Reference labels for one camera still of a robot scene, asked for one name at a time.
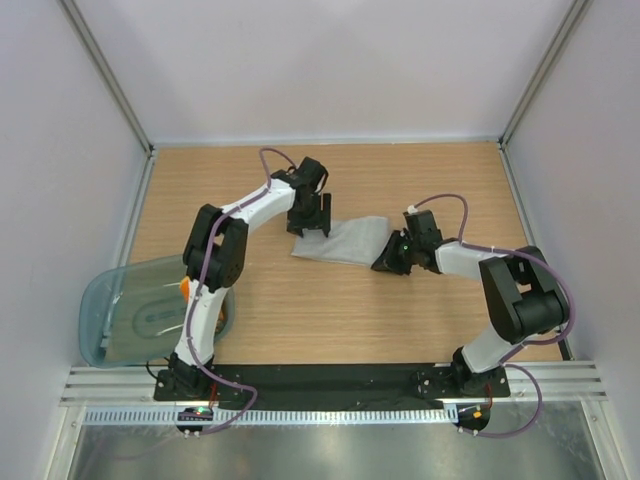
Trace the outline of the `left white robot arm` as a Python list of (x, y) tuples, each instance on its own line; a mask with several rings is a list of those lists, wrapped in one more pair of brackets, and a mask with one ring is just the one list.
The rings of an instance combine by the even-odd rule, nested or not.
[(250, 234), (285, 214), (287, 232), (327, 236), (331, 195), (323, 189), (328, 177), (325, 166), (305, 157), (286, 170), (268, 171), (263, 186), (233, 203), (200, 208), (182, 255), (183, 328), (167, 368), (158, 374), (156, 400), (200, 400), (209, 394), (217, 382), (212, 375), (219, 316), (243, 272)]

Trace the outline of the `orange grey patterned towel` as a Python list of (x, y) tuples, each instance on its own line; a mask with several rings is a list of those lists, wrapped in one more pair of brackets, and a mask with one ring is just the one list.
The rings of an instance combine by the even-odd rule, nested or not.
[[(185, 276), (179, 283), (179, 290), (184, 297), (186, 303), (189, 302), (190, 299), (190, 279), (188, 276)], [(227, 312), (227, 299), (223, 300), (222, 307), (218, 313), (217, 323), (216, 323), (216, 333), (221, 334), (225, 329), (229, 326), (230, 317)]]

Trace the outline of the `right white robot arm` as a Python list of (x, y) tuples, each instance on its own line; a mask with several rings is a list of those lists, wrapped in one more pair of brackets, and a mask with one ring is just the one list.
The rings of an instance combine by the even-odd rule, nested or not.
[(459, 394), (481, 392), (506, 360), (528, 345), (550, 344), (540, 337), (572, 325), (566, 288), (537, 247), (508, 250), (446, 239), (429, 210), (404, 218), (406, 227), (391, 233), (372, 270), (408, 275), (419, 266), (482, 284), (489, 324), (452, 356), (450, 382)]

